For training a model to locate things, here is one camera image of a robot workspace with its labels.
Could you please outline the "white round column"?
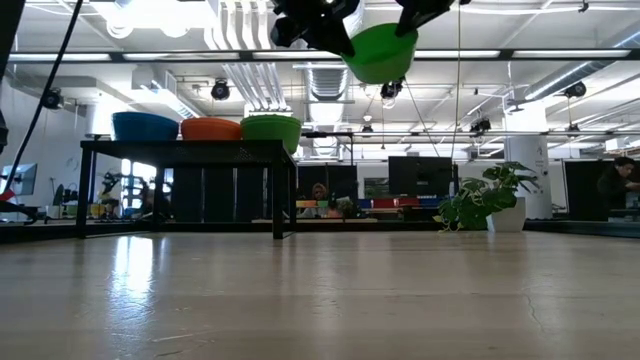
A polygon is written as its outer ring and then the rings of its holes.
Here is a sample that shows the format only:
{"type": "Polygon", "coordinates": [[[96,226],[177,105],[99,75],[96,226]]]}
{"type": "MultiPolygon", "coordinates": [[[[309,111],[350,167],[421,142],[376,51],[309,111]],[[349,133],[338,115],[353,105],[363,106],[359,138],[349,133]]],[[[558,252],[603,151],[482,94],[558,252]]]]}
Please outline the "white round column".
{"type": "Polygon", "coordinates": [[[533,176],[537,187],[525,182],[529,189],[518,187],[517,197],[525,198],[526,218],[531,220],[552,218],[552,194],[549,177],[547,140],[542,136],[512,136],[505,141],[505,160],[518,162],[528,171],[517,174],[533,176]]]}

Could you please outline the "black background monitor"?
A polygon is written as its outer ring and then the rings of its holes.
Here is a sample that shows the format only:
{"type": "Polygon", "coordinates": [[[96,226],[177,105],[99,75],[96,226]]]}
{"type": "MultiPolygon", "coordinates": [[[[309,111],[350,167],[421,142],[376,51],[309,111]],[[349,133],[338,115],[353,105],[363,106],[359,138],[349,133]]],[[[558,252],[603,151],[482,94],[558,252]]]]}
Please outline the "black background monitor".
{"type": "Polygon", "coordinates": [[[388,158],[389,192],[410,197],[448,196],[457,182],[451,158],[395,156],[388,158]]]}

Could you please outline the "black partition panel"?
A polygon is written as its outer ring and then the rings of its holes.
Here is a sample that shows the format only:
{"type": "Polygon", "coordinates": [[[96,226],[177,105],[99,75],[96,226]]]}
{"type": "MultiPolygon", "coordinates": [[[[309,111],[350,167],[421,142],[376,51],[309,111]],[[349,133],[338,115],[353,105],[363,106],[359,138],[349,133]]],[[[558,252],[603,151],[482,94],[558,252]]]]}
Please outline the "black partition panel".
{"type": "Polygon", "coordinates": [[[297,195],[313,200],[313,187],[323,185],[328,195],[356,198],[358,195],[357,168],[343,165],[300,166],[297,173],[297,195]]]}
{"type": "Polygon", "coordinates": [[[597,181],[604,161],[565,161],[565,192],[569,219],[572,221],[602,221],[605,218],[597,181]]]}

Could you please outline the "green plastic mini bowl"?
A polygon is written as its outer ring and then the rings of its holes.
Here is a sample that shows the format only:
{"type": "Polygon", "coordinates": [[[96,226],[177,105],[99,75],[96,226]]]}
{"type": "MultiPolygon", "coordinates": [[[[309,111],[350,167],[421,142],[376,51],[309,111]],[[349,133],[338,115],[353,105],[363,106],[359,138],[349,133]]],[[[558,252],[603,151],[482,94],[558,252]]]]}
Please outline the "green plastic mini bowl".
{"type": "Polygon", "coordinates": [[[283,115],[256,115],[241,122],[244,140],[281,140],[293,155],[298,148],[302,123],[294,117],[283,115]]]}
{"type": "Polygon", "coordinates": [[[396,28],[396,23],[384,23],[367,28],[351,39],[355,55],[344,54],[342,59],[360,82],[389,83],[408,72],[419,33],[411,30],[398,37],[396,28]]]}

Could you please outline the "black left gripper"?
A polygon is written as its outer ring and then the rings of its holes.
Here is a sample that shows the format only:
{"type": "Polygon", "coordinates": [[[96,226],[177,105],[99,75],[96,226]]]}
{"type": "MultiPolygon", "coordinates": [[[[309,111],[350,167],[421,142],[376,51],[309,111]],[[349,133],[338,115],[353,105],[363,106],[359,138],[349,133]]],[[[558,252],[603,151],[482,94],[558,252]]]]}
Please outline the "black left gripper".
{"type": "Polygon", "coordinates": [[[308,48],[353,57],[355,49],[343,20],[353,14],[360,0],[271,0],[278,15],[271,31],[272,42],[289,48],[302,39],[308,48]]]}

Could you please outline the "person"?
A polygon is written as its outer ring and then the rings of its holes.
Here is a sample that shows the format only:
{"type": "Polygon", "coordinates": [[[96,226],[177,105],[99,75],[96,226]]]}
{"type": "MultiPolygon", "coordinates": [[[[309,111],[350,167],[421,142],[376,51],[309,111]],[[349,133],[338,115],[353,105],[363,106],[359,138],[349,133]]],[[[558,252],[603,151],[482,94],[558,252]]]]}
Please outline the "person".
{"type": "Polygon", "coordinates": [[[326,217],[329,210],[327,188],[321,183],[316,183],[312,187],[312,195],[313,199],[316,201],[316,207],[311,209],[311,217],[326,217]]]}
{"type": "Polygon", "coordinates": [[[609,222],[630,222],[632,216],[626,212],[627,195],[640,194],[640,182],[629,179],[635,161],[629,157],[616,157],[597,181],[597,190],[607,210],[609,222]]]}

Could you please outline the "black perforated metal shelf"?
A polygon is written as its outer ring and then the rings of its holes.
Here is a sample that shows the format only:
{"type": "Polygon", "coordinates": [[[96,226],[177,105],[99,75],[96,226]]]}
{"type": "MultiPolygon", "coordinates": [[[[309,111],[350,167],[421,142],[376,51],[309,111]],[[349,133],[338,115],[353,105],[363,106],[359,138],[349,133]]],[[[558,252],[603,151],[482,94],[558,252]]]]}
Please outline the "black perforated metal shelf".
{"type": "Polygon", "coordinates": [[[267,168],[272,179],[272,236],[280,240],[287,231],[295,230],[297,165],[281,141],[83,141],[81,149],[75,226],[80,238],[88,235],[87,210],[93,193],[92,162],[96,154],[155,167],[156,200],[161,198],[167,169],[267,168]]]}

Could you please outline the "white plant pot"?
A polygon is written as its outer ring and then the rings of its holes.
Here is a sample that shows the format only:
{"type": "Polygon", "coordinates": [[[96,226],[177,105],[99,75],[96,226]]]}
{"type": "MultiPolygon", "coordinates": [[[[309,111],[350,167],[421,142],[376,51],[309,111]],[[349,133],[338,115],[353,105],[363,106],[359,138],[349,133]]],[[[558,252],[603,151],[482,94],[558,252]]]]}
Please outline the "white plant pot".
{"type": "Polygon", "coordinates": [[[521,232],[526,220],[526,198],[517,197],[516,205],[486,217],[489,232],[521,232]]]}

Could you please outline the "orange plastic mini bowl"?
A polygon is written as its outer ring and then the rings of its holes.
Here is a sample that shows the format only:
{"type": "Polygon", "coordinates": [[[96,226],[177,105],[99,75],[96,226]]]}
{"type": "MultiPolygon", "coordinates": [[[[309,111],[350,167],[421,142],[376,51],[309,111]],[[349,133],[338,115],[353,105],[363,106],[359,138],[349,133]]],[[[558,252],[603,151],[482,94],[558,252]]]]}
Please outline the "orange plastic mini bowl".
{"type": "Polygon", "coordinates": [[[184,140],[241,140],[239,123],[216,117],[185,119],[180,124],[184,140]]]}

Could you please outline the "blue plastic mini bowl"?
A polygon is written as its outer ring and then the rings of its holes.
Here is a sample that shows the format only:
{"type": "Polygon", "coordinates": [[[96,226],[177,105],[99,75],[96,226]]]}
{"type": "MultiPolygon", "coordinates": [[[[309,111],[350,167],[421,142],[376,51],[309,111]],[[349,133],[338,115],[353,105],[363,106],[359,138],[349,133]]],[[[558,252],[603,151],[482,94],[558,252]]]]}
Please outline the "blue plastic mini bowl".
{"type": "Polygon", "coordinates": [[[117,112],[111,120],[116,141],[176,140],[180,130],[178,122],[144,112],[117,112]]]}

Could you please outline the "green leafy plant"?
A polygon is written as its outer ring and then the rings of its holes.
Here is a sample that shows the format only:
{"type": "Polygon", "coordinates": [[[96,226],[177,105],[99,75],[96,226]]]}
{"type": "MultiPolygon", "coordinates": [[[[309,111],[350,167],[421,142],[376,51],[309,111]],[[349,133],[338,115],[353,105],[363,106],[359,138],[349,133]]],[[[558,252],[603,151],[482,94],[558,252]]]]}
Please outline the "green leafy plant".
{"type": "Polygon", "coordinates": [[[486,217],[516,205],[518,187],[529,191],[525,182],[537,187],[533,176],[518,162],[499,163],[485,169],[481,178],[464,178],[452,197],[442,200],[433,217],[443,231],[488,230],[486,217]]]}

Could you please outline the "background computer monitor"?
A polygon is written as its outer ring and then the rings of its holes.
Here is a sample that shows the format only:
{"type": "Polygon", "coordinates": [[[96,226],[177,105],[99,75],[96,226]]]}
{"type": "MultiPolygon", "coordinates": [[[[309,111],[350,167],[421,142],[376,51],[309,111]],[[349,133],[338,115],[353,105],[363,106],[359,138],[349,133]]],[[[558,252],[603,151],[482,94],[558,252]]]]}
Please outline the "background computer monitor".
{"type": "MultiPolygon", "coordinates": [[[[15,195],[33,195],[35,192],[38,165],[36,163],[19,164],[9,186],[15,195]]],[[[7,165],[0,170],[0,194],[6,189],[7,179],[12,170],[11,165],[7,165]]]]}

